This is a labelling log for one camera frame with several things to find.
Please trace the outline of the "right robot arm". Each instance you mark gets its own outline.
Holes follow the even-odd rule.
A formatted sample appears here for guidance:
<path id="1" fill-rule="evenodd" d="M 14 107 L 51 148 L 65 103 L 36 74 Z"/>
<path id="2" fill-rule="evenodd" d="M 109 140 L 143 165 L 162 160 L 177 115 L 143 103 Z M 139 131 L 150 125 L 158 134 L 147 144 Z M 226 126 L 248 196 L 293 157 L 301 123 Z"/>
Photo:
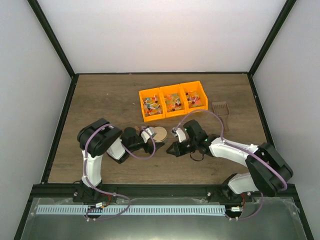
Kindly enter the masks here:
<path id="1" fill-rule="evenodd" d="M 223 198 L 229 202 L 246 192 L 260 192 L 274 197 L 288 188 L 294 172 L 275 147 L 264 142 L 261 145 L 242 144 L 207 134 L 196 120 L 190 120 L 183 128 L 174 127 L 172 134 L 178 139 L 166 152 L 175 157 L 199 152 L 202 156 L 222 158 L 240 164 L 247 173 L 234 173 L 222 187 Z"/>

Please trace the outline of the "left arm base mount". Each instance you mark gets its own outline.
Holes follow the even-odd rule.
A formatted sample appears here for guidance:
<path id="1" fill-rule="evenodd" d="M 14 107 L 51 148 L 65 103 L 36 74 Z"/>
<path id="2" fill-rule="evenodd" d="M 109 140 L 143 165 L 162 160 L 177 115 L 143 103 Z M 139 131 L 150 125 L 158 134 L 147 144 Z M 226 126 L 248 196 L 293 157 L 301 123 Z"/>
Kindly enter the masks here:
<path id="1" fill-rule="evenodd" d="M 78 186 L 75 189 L 72 198 L 75 203 L 95 204 L 100 202 L 114 202 L 117 198 L 112 195 L 101 193 L 93 188 L 85 186 Z"/>

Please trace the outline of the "brown plastic scoop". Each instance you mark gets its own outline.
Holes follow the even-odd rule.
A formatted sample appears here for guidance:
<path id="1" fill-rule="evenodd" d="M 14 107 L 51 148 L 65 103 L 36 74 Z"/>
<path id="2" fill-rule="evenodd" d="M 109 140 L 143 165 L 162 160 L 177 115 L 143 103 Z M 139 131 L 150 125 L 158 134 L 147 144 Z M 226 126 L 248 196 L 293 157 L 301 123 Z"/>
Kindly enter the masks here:
<path id="1" fill-rule="evenodd" d="M 228 132 L 229 126 L 227 123 L 227 119 L 228 119 L 228 116 L 230 115 L 228 103 L 226 101 L 216 101 L 216 102 L 212 102 L 211 105 L 212 105 L 213 112 L 221 119 L 224 131 Z"/>

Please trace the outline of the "clear plastic jar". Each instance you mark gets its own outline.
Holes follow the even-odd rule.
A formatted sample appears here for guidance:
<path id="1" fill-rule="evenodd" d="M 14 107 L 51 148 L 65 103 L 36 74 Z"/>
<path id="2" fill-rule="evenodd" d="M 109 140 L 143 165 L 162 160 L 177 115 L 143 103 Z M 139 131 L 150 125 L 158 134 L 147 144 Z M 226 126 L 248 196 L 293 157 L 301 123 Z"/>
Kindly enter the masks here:
<path id="1" fill-rule="evenodd" d="M 163 140 L 154 140 L 156 144 L 165 144 L 168 140 L 163 139 Z"/>

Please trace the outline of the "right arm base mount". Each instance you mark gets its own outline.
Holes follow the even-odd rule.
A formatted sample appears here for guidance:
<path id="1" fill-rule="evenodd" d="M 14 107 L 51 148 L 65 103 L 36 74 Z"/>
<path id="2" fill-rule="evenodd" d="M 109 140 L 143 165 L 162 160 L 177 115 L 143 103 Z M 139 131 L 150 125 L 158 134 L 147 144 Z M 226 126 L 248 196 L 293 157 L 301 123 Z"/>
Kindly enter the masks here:
<path id="1" fill-rule="evenodd" d="M 238 204 L 249 199 L 242 193 L 234 193 L 226 184 L 211 184 L 205 188 L 205 191 L 206 199 L 212 203 Z"/>

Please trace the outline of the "gold jar lid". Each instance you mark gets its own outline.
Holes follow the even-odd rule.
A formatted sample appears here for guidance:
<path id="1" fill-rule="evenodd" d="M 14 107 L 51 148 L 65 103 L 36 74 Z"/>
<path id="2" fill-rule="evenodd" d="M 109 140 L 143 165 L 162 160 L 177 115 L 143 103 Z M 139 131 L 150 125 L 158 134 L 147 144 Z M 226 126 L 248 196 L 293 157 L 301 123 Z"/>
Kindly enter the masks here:
<path id="1" fill-rule="evenodd" d="M 153 137 L 154 140 L 165 140 L 168 136 L 167 130 L 164 127 L 157 126 L 155 127 L 156 135 Z"/>

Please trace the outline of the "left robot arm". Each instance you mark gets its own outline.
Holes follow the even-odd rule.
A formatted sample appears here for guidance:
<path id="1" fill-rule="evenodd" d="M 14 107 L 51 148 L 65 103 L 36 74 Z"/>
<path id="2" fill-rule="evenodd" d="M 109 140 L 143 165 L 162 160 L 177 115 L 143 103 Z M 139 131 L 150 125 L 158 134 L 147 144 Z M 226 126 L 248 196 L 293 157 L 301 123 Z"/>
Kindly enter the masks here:
<path id="1" fill-rule="evenodd" d="M 104 154 L 118 164 L 124 163 L 133 152 L 143 149 L 152 157 L 165 143 L 156 142 L 156 129 L 146 127 L 137 132 L 133 127 L 124 130 L 101 118 L 84 127 L 77 136 L 83 156 L 81 182 L 87 186 L 84 195 L 97 202 L 102 196 L 98 186 L 102 182 L 101 166 Z"/>

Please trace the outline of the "orange bin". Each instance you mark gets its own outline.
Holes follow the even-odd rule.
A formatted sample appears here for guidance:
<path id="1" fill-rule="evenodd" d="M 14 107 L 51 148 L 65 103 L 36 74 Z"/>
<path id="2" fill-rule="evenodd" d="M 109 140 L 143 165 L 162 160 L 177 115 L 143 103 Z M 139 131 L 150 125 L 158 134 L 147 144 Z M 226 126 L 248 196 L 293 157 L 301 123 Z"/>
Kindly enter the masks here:
<path id="1" fill-rule="evenodd" d="M 208 97 L 199 80 L 181 83 L 180 87 L 184 92 L 187 113 L 194 110 L 208 110 Z"/>
<path id="2" fill-rule="evenodd" d="M 159 89 L 164 100 L 166 118 L 183 116 L 187 113 L 185 92 L 179 84 L 162 86 Z"/>
<path id="3" fill-rule="evenodd" d="M 138 94 L 144 122 L 166 118 L 165 100 L 159 87 L 140 90 Z"/>

